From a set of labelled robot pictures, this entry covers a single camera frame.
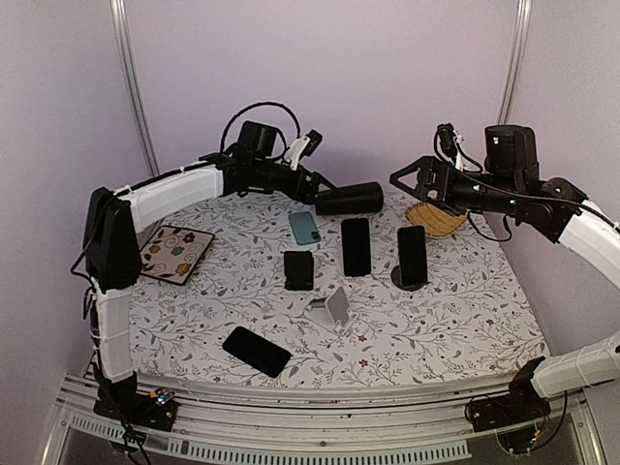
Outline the teal smartphone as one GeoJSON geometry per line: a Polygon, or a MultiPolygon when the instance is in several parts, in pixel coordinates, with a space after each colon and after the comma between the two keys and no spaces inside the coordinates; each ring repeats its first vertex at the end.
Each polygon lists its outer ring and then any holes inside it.
{"type": "Polygon", "coordinates": [[[297,245],[314,244],[321,240],[321,235],[311,212],[292,213],[289,215],[289,222],[297,245]]]}

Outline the black smartphone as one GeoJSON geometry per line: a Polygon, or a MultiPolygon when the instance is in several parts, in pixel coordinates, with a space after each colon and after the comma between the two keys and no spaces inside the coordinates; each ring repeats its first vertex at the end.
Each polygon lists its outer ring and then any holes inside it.
{"type": "Polygon", "coordinates": [[[269,378],[277,378],[292,354],[251,330],[238,326],[223,343],[223,350],[269,378]]]}
{"type": "Polygon", "coordinates": [[[341,223],[344,274],[348,277],[371,273],[371,246],[369,221],[351,218],[341,223]]]}

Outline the blue smartphone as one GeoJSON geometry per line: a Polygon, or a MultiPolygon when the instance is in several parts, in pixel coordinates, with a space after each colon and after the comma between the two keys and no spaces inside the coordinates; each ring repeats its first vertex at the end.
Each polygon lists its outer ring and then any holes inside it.
{"type": "Polygon", "coordinates": [[[401,228],[397,232],[401,282],[405,286],[428,282],[425,230],[423,226],[401,228]]]}

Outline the round wooden base phone stand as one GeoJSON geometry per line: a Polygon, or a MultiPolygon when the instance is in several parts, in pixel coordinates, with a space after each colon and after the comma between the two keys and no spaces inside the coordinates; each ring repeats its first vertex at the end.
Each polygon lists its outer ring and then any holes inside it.
{"type": "Polygon", "coordinates": [[[402,284],[401,282],[401,276],[400,276],[400,267],[396,266],[390,273],[390,279],[392,284],[398,288],[399,290],[402,291],[406,291],[406,292],[414,292],[417,290],[420,290],[422,288],[424,288],[426,286],[426,283],[418,283],[412,286],[405,286],[402,284]]]}

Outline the black smartphone front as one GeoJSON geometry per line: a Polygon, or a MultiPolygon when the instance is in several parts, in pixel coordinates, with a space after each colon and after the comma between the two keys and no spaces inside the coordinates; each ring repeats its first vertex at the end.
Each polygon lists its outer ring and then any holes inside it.
{"type": "Polygon", "coordinates": [[[292,354],[251,330],[238,326],[223,343],[223,350],[269,378],[277,378],[292,354]]]}

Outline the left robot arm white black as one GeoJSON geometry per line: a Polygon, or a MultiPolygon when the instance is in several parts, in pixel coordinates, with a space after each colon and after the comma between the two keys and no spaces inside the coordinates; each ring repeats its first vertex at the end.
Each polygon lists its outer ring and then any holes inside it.
{"type": "Polygon", "coordinates": [[[146,227],[192,204],[240,196],[250,192],[280,192],[303,204],[314,204],[321,191],[335,185],[300,161],[322,141],[316,131],[295,132],[281,154],[273,143],[282,134],[272,126],[252,121],[242,124],[236,142],[220,140],[215,153],[178,168],[117,190],[102,187],[90,197],[83,244],[70,269],[88,283],[87,313],[94,327],[91,337],[96,366],[104,383],[113,385],[105,397],[108,406],[124,420],[143,413],[143,399],[123,383],[135,380],[130,355],[129,305],[142,261],[138,235],[146,227]]]}

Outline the grey white phone stand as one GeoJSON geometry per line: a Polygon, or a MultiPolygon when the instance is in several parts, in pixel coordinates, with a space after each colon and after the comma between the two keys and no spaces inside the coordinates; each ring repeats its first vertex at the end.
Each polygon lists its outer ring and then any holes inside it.
{"type": "Polygon", "coordinates": [[[357,317],[343,287],[335,289],[325,298],[311,300],[305,307],[304,315],[314,324],[337,335],[348,331],[357,317]]]}

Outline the black cylinder speaker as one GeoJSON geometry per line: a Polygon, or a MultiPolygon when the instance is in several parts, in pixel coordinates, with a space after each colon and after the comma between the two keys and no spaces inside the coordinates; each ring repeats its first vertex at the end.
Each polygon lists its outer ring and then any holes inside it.
{"type": "Polygon", "coordinates": [[[383,206],[383,189],[376,181],[325,190],[315,199],[318,215],[377,213],[383,206]]]}

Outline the woven bamboo tray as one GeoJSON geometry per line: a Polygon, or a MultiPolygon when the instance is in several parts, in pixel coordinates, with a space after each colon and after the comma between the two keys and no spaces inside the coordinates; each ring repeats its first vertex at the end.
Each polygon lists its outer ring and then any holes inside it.
{"type": "Polygon", "coordinates": [[[467,222],[465,215],[451,216],[442,209],[419,202],[405,211],[405,218],[412,226],[423,226],[431,238],[447,238],[457,233],[467,222]]]}

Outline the floral table mat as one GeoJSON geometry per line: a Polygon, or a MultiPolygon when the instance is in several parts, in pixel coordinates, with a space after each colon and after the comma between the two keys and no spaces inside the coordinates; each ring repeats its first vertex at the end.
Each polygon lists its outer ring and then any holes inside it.
{"type": "Polygon", "coordinates": [[[317,219],[309,291],[285,287],[297,249],[281,195],[230,196],[173,213],[127,292],[99,294],[117,360],[141,374],[271,388],[382,388],[510,375],[548,349],[483,220],[426,242],[429,281],[392,282],[412,201],[369,217],[371,272],[348,277],[338,216],[317,219]]]}

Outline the floral square coaster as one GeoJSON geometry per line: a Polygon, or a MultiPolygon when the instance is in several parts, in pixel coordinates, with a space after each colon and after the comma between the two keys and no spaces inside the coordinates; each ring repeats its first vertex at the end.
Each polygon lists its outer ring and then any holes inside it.
{"type": "Polygon", "coordinates": [[[140,250],[141,275],[176,286],[189,280],[210,248],[215,234],[170,225],[160,226],[140,250]]]}

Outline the front aluminium rail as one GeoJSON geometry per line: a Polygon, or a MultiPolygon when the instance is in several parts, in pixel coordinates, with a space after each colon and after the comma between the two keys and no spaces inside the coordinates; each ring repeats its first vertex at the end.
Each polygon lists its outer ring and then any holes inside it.
{"type": "Polygon", "coordinates": [[[175,391],[172,437],[262,450],[371,450],[470,439],[464,407],[506,391],[506,375],[401,387],[250,387],[140,374],[175,391]]]}

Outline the left aluminium corner post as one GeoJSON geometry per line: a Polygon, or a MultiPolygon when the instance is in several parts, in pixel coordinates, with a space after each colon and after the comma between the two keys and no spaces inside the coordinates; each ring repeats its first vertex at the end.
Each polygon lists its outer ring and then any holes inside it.
{"type": "Polygon", "coordinates": [[[129,20],[127,18],[127,5],[123,0],[110,0],[109,5],[121,71],[125,79],[129,102],[136,123],[139,144],[149,175],[156,176],[161,171],[140,92],[140,81],[131,43],[129,20]]]}

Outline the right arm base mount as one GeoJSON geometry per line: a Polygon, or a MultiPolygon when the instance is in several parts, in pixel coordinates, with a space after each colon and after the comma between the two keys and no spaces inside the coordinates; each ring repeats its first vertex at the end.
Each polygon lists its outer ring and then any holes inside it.
{"type": "Polygon", "coordinates": [[[503,428],[541,419],[551,413],[549,402],[539,397],[531,386],[510,385],[502,395],[481,395],[465,406],[464,415],[475,432],[503,428]]]}

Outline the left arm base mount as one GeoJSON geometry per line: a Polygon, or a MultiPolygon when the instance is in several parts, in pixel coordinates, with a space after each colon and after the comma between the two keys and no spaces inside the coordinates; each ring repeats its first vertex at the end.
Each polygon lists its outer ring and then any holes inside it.
{"type": "Polygon", "coordinates": [[[174,397],[174,391],[163,388],[144,394],[130,384],[99,386],[93,411],[101,417],[123,421],[131,426],[171,432],[178,409],[174,397]]]}

